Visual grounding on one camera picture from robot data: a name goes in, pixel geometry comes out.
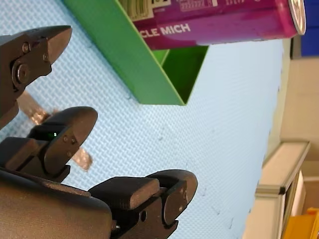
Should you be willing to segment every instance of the pink can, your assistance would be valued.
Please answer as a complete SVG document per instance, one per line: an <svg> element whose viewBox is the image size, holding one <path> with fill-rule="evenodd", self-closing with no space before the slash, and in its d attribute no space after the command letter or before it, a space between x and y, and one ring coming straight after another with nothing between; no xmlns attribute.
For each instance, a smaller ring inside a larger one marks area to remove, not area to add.
<svg viewBox="0 0 319 239"><path fill-rule="evenodd" d="M306 31L303 0L119 0L152 50L290 38Z"/></svg>

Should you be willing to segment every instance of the textured blue surface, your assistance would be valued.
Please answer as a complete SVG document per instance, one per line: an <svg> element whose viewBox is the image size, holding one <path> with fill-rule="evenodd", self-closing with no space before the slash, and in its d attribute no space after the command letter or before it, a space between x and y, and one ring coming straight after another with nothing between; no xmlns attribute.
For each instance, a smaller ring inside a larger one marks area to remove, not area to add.
<svg viewBox="0 0 319 239"><path fill-rule="evenodd" d="M99 112L84 143L94 163L86 173L70 162L66 184L89 189L116 175L187 169L199 187L171 238L241 238L276 106L282 41L211 46L186 107L144 106L60 1L2 0L0 9L1 35L46 25L73 27L52 73L27 88L47 111L86 105ZM0 138L25 136L31 127L19 114Z"/></svg>

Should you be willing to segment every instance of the robotic hand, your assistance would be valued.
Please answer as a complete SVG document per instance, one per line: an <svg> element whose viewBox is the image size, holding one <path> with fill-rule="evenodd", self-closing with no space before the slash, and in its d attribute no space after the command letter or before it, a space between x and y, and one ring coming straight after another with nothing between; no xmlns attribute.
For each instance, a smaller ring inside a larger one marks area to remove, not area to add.
<svg viewBox="0 0 319 239"><path fill-rule="evenodd" d="M16 116L25 87L51 72L71 31L54 26L0 37L0 129ZM197 188L191 172L115 177L89 191L60 183L96 120L93 108L68 108L27 138L0 143L0 238L166 239L176 230Z"/></svg>

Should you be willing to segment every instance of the yellow object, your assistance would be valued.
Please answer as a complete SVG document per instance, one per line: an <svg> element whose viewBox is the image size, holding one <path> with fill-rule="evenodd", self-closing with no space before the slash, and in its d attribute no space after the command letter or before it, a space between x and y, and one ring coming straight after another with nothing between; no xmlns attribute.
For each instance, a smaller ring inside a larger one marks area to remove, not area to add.
<svg viewBox="0 0 319 239"><path fill-rule="evenodd" d="M290 217L283 239L319 239L319 209L309 208L306 215Z"/></svg>

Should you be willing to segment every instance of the barcode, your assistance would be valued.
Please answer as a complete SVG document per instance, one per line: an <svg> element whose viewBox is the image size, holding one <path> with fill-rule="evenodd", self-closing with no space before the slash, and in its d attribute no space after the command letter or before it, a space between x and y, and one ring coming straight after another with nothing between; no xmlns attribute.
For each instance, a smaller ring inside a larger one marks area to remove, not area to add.
<svg viewBox="0 0 319 239"><path fill-rule="evenodd" d="M150 0L119 0L119 2L132 21L154 17Z"/></svg>

